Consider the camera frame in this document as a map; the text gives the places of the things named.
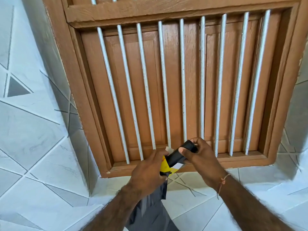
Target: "hand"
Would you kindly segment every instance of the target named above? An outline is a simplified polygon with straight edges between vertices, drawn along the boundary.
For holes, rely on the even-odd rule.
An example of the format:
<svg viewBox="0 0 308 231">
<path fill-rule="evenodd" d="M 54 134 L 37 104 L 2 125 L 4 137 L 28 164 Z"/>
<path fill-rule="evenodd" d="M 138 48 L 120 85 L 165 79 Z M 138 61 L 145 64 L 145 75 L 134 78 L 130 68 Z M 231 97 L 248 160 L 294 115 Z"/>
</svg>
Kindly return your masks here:
<svg viewBox="0 0 308 231">
<path fill-rule="evenodd" d="M 136 193 L 140 196 L 139 199 L 153 193 L 157 187 L 167 180 L 167 176 L 159 174 L 163 155 L 168 155 L 168 152 L 154 150 L 148 159 L 141 161 L 133 170 L 127 186 L 136 190 Z"/>
<path fill-rule="evenodd" d="M 194 165 L 208 186 L 214 190 L 218 190 L 221 179 L 228 173 L 220 165 L 212 148 L 205 140 L 202 138 L 193 138 L 190 141 L 197 144 L 198 152 L 192 153 L 184 147 L 180 147 L 179 152 Z"/>
</svg>

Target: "forearm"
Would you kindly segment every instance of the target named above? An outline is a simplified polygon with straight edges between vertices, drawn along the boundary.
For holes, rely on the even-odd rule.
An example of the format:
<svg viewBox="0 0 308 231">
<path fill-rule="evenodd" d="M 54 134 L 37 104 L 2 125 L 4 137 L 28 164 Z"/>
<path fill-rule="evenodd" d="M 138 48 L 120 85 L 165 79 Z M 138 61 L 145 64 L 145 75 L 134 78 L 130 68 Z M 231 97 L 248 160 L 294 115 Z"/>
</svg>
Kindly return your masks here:
<svg viewBox="0 0 308 231">
<path fill-rule="evenodd" d="M 292 230 L 231 176 L 221 187 L 220 196 L 243 231 Z"/>
<path fill-rule="evenodd" d="M 83 231 L 123 231 L 140 193 L 129 184 L 122 187 L 115 198 L 89 223 Z"/>
</svg>

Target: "person's right arm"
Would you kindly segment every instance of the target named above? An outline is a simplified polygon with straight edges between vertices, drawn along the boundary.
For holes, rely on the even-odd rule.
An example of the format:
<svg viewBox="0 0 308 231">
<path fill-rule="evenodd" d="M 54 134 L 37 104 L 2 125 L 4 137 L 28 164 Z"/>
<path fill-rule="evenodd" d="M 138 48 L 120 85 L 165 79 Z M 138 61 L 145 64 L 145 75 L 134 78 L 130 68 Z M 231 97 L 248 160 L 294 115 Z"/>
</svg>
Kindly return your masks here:
<svg viewBox="0 0 308 231">
<path fill-rule="evenodd" d="M 205 140 L 193 138 L 191 141 L 197 144 L 197 153 L 192 153 L 183 147 L 179 148 L 179 152 L 194 165 L 204 182 L 218 191 L 222 179 L 228 174 L 227 171 L 220 165 L 212 148 Z M 225 179 L 225 184 L 221 186 L 219 195 L 243 231 L 293 230 L 271 213 L 232 176 Z"/>
</svg>

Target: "person's left arm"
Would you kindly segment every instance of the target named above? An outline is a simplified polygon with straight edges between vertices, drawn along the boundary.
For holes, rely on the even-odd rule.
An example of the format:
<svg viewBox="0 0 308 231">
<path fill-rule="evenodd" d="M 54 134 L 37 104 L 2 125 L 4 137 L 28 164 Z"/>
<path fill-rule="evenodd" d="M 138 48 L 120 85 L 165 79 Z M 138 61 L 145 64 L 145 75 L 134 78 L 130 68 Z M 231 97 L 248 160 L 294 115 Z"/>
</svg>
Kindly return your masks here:
<svg viewBox="0 0 308 231">
<path fill-rule="evenodd" d="M 154 192 L 166 179 L 160 176 L 160 165 L 167 151 L 156 151 L 141 161 L 132 172 L 132 177 L 115 198 L 90 221 L 83 231 L 123 231 L 136 204 Z"/>
</svg>

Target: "person's right hand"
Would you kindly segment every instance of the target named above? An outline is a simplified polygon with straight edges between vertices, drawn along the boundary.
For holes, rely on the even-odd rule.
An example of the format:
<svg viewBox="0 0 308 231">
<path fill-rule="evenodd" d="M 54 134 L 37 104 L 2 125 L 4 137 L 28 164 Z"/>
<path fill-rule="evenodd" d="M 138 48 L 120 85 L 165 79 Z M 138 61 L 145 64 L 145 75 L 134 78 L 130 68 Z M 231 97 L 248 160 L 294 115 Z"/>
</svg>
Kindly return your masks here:
<svg viewBox="0 0 308 231">
<path fill-rule="evenodd" d="M 214 190 L 218 190 L 219 183 L 228 173 L 218 162 L 215 153 L 209 144 L 202 138 L 193 138 L 194 144 L 197 144 L 198 152 L 192 153 L 184 147 L 179 147 L 179 152 L 192 163 L 198 173 L 202 176 L 204 182 L 212 187 Z"/>
</svg>

